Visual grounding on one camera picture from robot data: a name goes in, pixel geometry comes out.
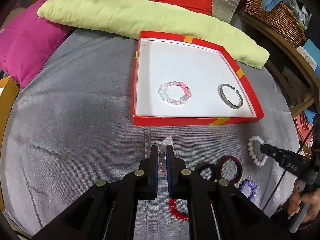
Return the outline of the silver metal bangle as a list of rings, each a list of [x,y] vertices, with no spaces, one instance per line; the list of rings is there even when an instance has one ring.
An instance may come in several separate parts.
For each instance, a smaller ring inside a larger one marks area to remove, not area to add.
[[[231,109],[240,109],[243,106],[243,97],[234,86],[224,83],[219,85],[218,91],[221,100]]]

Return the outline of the blue cardboard box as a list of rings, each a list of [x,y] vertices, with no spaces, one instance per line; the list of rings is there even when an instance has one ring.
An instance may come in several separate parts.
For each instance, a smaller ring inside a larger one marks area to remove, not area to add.
[[[315,71],[316,75],[319,76],[319,49],[316,45],[313,44],[313,42],[308,39],[307,42],[304,44],[303,48],[311,55],[311,57],[316,61],[317,68]]]

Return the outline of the wicker basket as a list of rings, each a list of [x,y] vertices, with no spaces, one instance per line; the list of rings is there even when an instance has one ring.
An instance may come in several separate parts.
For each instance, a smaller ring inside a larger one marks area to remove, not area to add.
[[[262,9],[262,1],[247,0],[245,12],[271,27],[295,48],[303,45],[306,42],[306,36],[292,11],[280,2],[274,9],[267,12]]]

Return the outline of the magenta pillow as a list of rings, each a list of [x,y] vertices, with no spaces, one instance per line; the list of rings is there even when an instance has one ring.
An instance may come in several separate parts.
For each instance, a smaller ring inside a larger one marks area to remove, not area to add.
[[[39,18],[39,0],[15,17],[1,31],[1,70],[22,88],[42,70],[52,53],[74,30],[73,27]]]

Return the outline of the orange cardboard box lid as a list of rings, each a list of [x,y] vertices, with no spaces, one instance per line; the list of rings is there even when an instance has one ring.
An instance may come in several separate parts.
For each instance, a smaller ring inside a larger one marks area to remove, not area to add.
[[[12,106],[19,94],[19,87],[11,76],[1,79],[1,97],[0,97],[0,148],[2,148],[3,137],[7,121],[12,109]]]

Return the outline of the wooden shelf bench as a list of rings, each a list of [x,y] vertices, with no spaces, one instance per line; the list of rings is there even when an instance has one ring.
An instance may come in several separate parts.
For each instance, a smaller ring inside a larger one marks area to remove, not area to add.
[[[292,117],[310,106],[319,112],[319,77],[306,59],[290,42],[245,9],[240,9],[238,16],[244,32],[269,52],[265,68],[280,85]]]

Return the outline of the red shallow jewelry box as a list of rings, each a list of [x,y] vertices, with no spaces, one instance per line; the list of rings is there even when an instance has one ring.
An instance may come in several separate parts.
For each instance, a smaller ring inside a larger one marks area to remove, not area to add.
[[[228,83],[244,104],[231,109],[219,96]],[[225,125],[264,117],[244,72],[225,48],[191,36],[142,31],[135,55],[132,117],[136,126]]]

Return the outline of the light green folded blanket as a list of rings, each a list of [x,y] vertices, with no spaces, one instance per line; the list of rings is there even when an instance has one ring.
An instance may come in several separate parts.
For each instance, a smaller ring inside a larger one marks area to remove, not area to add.
[[[240,29],[205,14],[150,0],[47,0],[40,18],[138,39],[141,31],[191,36],[223,46],[235,61],[261,69],[269,52]]]

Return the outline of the white patterned box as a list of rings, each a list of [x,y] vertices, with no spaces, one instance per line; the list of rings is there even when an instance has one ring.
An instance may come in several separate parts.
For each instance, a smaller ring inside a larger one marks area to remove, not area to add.
[[[311,57],[311,55],[301,46],[297,47],[297,51],[302,55],[302,57],[310,64],[311,68],[313,70],[316,70],[317,63],[316,61]]]

